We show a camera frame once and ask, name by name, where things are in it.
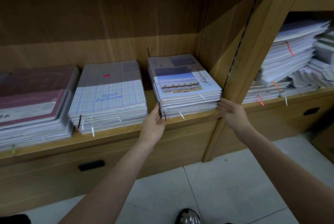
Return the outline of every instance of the tiled floor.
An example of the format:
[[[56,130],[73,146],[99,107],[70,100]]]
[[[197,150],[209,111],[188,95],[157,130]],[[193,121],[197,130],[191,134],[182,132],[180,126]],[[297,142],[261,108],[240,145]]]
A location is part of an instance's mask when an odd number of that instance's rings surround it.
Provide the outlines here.
[[[303,136],[275,144],[321,181],[334,188],[334,164]],[[33,224],[53,224],[82,198],[25,212]],[[298,223],[249,150],[142,178],[134,184],[117,224],[173,224],[192,208],[203,223]]]

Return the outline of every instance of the cabinet handle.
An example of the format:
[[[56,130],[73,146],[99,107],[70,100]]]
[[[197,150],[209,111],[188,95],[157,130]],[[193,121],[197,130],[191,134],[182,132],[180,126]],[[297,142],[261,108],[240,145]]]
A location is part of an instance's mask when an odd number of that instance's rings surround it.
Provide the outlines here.
[[[105,166],[104,161],[98,160],[98,161],[80,164],[78,165],[78,168],[80,171],[86,171],[86,170],[92,170],[92,169],[96,169],[96,168],[104,167],[104,166]]]
[[[316,113],[317,111],[320,110],[320,107],[315,107],[315,108],[311,108],[311,109],[308,109],[306,112],[304,112],[303,115],[311,115],[311,114],[314,114]]]

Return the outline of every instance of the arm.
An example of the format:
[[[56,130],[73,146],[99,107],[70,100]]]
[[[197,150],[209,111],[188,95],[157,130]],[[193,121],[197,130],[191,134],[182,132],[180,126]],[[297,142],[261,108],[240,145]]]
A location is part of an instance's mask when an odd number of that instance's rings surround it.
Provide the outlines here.
[[[137,143],[60,223],[115,223],[141,167],[164,129],[165,121],[159,115],[157,104],[143,122]]]
[[[241,105],[222,98],[218,109],[300,223],[334,223],[334,192],[327,185],[257,132]]]

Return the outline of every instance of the maroon notebook cover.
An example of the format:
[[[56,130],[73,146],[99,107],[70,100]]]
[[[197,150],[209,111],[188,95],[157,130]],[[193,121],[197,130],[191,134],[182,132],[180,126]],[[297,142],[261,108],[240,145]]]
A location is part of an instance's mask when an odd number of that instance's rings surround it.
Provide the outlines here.
[[[71,65],[13,71],[0,85],[0,127],[54,119],[74,70]]]

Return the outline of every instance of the forearm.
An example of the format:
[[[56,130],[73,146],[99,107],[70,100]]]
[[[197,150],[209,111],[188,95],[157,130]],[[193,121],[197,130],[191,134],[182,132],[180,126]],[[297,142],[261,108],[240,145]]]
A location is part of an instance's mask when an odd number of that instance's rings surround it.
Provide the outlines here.
[[[253,127],[236,133],[300,223],[333,223],[334,192]]]
[[[60,223],[115,223],[152,149],[138,141]]]

